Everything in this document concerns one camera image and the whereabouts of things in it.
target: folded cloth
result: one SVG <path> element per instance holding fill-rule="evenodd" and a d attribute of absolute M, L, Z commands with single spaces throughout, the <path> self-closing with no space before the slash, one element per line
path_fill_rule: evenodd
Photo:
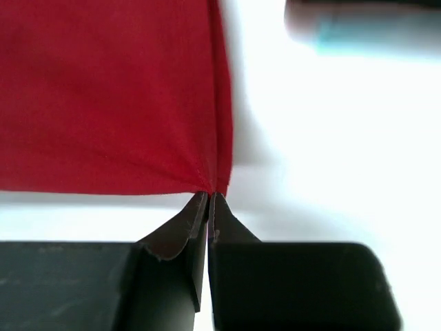
<path fill-rule="evenodd" d="M 226 193 L 217 0 L 0 3 L 0 190 Z"/>

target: red cloth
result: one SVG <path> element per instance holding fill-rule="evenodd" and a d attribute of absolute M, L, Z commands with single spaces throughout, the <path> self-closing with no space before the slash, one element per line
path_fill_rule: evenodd
<path fill-rule="evenodd" d="M 216 0 L 0 1 L 0 190 L 226 193 Z"/>

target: white surface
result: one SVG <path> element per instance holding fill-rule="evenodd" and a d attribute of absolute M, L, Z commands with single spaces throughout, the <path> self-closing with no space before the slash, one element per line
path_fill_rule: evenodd
<path fill-rule="evenodd" d="M 404 330 L 439 330 L 441 66 L 320 55 L 289 38 L 284 0 L 222 2 L 235 92 L 230 207 L 264 240 L 366 243 Z M 135 241 L 189 197 L 0 194 L 0 239 Z M 212 329 L 204 282 L 196 331 Z"/>

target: dark bar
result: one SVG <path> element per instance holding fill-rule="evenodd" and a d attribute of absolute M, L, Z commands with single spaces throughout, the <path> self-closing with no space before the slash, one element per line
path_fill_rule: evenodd
<path fill-rule="evenodd" d="M 137 243 L 0 243 L 0 330 L 193 330 L 207 200 Z"/>
<path fill-rule="evenodd" d="M 398 331 L 382 266 L 357 243 L 264 243 L 210 201 L 208 267 L 214 323 L 232 330 Z"/>

